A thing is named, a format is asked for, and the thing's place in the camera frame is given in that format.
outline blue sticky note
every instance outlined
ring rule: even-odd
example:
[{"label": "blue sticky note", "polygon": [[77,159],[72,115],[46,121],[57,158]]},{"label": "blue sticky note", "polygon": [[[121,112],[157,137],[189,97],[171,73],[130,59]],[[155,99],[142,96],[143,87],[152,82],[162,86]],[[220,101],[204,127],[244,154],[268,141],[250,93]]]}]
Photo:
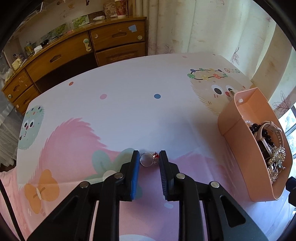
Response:
[{"label": "blue sticky note", "polygon": [[137,31],[136,25],[129,26],[128,29],[133,33]]}]

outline black bead bracelet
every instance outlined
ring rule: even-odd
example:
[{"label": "black bead bracelet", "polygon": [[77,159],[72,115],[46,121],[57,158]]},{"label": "black bead bracelet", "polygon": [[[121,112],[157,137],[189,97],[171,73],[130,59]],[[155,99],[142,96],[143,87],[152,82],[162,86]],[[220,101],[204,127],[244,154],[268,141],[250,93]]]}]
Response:
[{"label": "black bead bracelet", "polygon": [[[258,130],[259,128],[261,127],[262,125],[258,125],[258,124],[253,124],[250,128],[250,131],[252,132],[252,134],[254,135]],[[265,141],[267,144],[269,144],[271,147],[274,147],[274,143],[271,141],[271,136],[268,135],[268,131],[266,129],[263,129],[262,130],[262,137],[264,137]]]}]

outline metal screw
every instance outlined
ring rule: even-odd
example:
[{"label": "metal screw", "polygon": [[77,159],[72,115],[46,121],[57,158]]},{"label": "metal screw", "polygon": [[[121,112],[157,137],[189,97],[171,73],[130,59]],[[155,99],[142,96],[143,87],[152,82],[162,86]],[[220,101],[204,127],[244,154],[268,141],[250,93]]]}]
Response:
[{"label": "metal screw", "polygon": [[123,174],[121,172],[117,172],[117,173],[114,174],[114,177],[116,179],[121,179],[121,178],[123,178]]},{"label": "metal screw", "polygon": [[79,187],[81,188],[87,188],[89,186],[89,183],[87,181],[83,181],[79,184]]},{"label": "metal screw", "polygon": [[211,186],[213,188],[218,188],[218,187],[220,187],[220,184],[218,182],[216,182],[216,181],[213,181],[213,182],[211,182]]},{"label": "metal screw", "polygon": [[184,179],[184,178],[185,178],[185,174],[183,174],[183,173],[178,173],[178,174],[176,175],[176,177],[177,177],[178,179]]}]

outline drawer handle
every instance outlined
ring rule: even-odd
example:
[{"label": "drawer handle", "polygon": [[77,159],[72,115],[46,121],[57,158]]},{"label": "drawer handle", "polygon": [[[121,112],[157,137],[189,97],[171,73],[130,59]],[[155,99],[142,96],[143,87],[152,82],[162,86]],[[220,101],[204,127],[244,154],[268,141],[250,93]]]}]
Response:
[{"label": "drawer handle", "polygon": [[91,47],[89,46],[89,40],[88,39],[84,39],[83,43],[85,44],[85,48],[87,52],[91,51]]},{"label": "drawer handle", "polygon": [[118,38],[118,37],[122,37],[122,36],[125,36],[126,35],[126,33],[124,33],[124,32],[119,32],[119,33],[117,33],[117,34],[113,34],[112,35],[112,38]]},{"label": "drawer handle", "polygon": [[24,101],[24,104],[28,104],[30,102],[30,99],[26,99],[25,101]]},{"label": "drawer handle", "polygon": [[52,63],[52,62],[54,62],[54,61],[56,61],[56,60],[58,60],[59,58],[61,58],[62,56],[59,54],[59,55],[56,55],[55,57],[53,57],[51,60],[50,60],[50,62]]},{"label": "drawer handle", "polygon": [[17,91],[17,89],[20,87],[20,85],[16,85],[15,88],[13,89],[13,92]]}]

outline window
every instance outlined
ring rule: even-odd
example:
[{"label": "window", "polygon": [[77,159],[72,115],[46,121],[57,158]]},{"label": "window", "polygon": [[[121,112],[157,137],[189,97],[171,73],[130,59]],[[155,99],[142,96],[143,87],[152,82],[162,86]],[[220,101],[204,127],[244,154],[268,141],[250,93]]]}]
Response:
[{"label": "window", "polygon": [[296,103],[280,119],[279,122],[286,134],[293,159],[296,159]]}]

